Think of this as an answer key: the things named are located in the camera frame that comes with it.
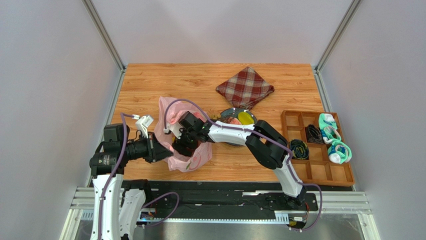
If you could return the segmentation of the yellow green fake mango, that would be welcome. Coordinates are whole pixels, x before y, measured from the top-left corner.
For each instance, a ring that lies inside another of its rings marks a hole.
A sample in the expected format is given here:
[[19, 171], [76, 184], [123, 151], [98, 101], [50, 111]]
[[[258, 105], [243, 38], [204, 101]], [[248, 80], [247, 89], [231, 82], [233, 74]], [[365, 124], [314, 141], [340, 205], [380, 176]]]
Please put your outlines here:
[[253, 125], [253, 124], [255, 124], [255, 120], [253, 119], [252, 115], [245, 112], [245, 111], [239, 112], [238, 115], [237, 115], [237, 119], [239, 120], [239, 122], [242, 125]]

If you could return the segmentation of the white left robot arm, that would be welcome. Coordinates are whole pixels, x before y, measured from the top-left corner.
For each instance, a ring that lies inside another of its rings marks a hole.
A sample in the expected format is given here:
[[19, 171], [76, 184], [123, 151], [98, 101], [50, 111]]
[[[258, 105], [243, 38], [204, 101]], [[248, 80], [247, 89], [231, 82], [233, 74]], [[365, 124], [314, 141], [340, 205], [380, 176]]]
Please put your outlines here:
[[94, 189], [92, 240], [132, 240], [147, 200], [152, 199], [146, 179], [124, 180], [129, 161], [155, 163], [173, 155], [153, 132], [129, 140], [130, 128], [121, 123], [106, 125], [104, 140], [89, 161]]

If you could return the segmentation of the fake watermelon slice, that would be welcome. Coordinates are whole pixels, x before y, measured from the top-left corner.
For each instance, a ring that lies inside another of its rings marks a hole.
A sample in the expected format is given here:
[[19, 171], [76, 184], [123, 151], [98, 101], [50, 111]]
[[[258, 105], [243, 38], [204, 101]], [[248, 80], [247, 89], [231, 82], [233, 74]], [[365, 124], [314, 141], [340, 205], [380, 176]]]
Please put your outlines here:
[[231, 125], [242, 125], [242, 123], [238, 120], [238, 118], [233, 116], [225, 116], [220, 119], [221, 122], [225, 124], [231, 124]]

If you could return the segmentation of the pink plastic bag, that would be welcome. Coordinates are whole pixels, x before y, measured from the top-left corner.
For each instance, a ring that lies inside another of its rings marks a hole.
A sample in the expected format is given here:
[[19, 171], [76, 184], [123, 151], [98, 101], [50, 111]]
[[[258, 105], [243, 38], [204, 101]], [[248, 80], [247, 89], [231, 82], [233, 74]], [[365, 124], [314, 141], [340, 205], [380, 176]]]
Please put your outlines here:
[[199, 169], [213, 157], [212, 143], [210, 142], [199, 142], [198, 147], [194, 150], [190, 156], [185, 156], [178, 153], [172, 147], [175, 136], [173, 133], [165, 134], [165, 124], [175, 124], [179, 118], [187, 111], [194, 114], [197, 118], [203, 121], [207, 120], [207, 112], [203, 109], [197, 108], [192, 103], [185, 101], [177, 101], [172, 103], [176, 99], [174, 97], [163, 97], [161, 96], [158, 100], [159, 114], [158, 123], [154, 128], [154, 134], [157, 140], [166, 148], [173, 152], [173, 156], [166, 158], [164, 161], [167, 162], [170, 171], [178, 170], [180, 172], [191, 172]]

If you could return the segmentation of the fake grape bunch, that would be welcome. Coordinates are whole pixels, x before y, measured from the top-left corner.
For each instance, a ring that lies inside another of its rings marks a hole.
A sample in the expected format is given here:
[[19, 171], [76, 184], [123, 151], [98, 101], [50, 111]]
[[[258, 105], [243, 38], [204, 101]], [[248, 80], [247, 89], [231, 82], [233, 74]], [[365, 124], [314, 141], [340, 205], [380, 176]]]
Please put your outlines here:
[[221, 115], [220, 114], [213, 114], [212, 116], [211, 116], [211, 119], [212, 120], [218, 120], [218, 119], [220, 119], [221, 118]]

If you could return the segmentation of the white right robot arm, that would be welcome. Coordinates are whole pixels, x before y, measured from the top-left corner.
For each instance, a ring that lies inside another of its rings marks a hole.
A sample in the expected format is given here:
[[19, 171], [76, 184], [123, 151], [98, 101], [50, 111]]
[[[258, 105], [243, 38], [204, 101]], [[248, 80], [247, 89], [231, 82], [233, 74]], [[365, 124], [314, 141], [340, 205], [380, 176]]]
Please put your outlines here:
[[187, 111], [176, 123], [165, 123], [164, 132], [173, 133], [186, 145], [201, 142], [245, 146], [258, 163], [274, 172], [285, 195], [298, 200], [306, 195], [307, 190], [291, 163], [293, 152], [287, 147], [288, 141], [264, 120], [248, 125], [203, 121]]

